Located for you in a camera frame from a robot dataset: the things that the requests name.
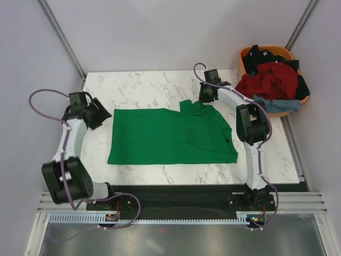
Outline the green t shirt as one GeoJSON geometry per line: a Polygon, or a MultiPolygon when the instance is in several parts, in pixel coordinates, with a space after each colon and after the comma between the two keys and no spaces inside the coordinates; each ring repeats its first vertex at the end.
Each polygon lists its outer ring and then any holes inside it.
{"type": "Polygon", "coordinates": [[[116,109],[110,165],[236,163],[232,129],[212,105],[191,100],[178,111],[116,109]]]}

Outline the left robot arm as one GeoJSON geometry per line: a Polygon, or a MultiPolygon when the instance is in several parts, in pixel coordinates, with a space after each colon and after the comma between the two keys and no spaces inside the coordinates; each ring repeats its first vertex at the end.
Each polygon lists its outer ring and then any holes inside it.
{"type": "Polygon", "coordinates": [[[42,166],[48,191],[55,204],[98,200],[104,209],[111,210],[117,204],[116,195],[109,192],[109,183],[92,180],[80,155],[87,131],[102,126],[112,115],[88,92],[71,93],[69,101],[61,118],[63,133],[58,151],[42,166]]]}

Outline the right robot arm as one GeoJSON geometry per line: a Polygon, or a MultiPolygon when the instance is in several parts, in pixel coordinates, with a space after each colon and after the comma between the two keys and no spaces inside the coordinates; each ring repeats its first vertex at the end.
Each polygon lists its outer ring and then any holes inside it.
{"type": "Polygon", "coordinates": [[[262,146],[272,135],[272,125],[263,102],[252,100],[235,90],[229,82],[223,82],[216,69],[206,69],[204,78],[199,79],[199,101],[211,103],[219,100],[235,111],[237,136],[246,153],[246,185],[251,190],[264,189],[262,146]]]}

